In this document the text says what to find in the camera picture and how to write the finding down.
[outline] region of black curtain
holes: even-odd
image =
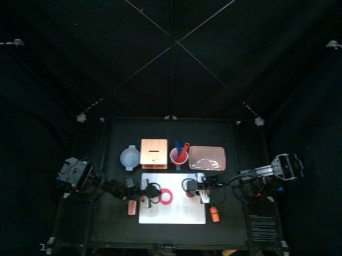
[[[296,255],[341,255],[342,51],[329,50],[268,125],[272,155],[297,153],[305,177],[288,183],[281,214]]]
[[[131,2],[175,39],[229,3]],[[266,119],[270,155],[305,164],[281,205],[296,255],[341,255],[342,51],[325,49],[342,42],[341,10],[334,0],[236,1],[184,41],[225,87],[126,1],[4,1],[0,41],[26,46],[0,45],[0,253],[51,235],[77,115],[106,96],[97,117],[253,118],[245,100]]]

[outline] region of brown box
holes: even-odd
[[[166,139],[142,139],[141,164],[143,169],[167,169]]]

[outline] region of white paper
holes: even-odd
[[[149,179],[150,183],[158,183],[165,191],[170,190],[170,194],[162,194],[162,202],[153,204],[147,208],[146,202],[141,202],[139,223],[145,224],[206,224],[206,209],[201,203],[201,197],[189,197],[184,188],[182,181],[186,178],[197,179],[197,174],[192,173],[143,173],[142,179]]]

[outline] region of orange object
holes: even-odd
[[[213,222],[220,222],[220,210],[216,206],[210,207],[210,214]]]
[[[143,169],[167,169],[167,139],[142,139],[141,164]]]

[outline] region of orange bottle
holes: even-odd
[[[210,207],[210,214],[213,222],[220,222],[220,210],[216,206]]]

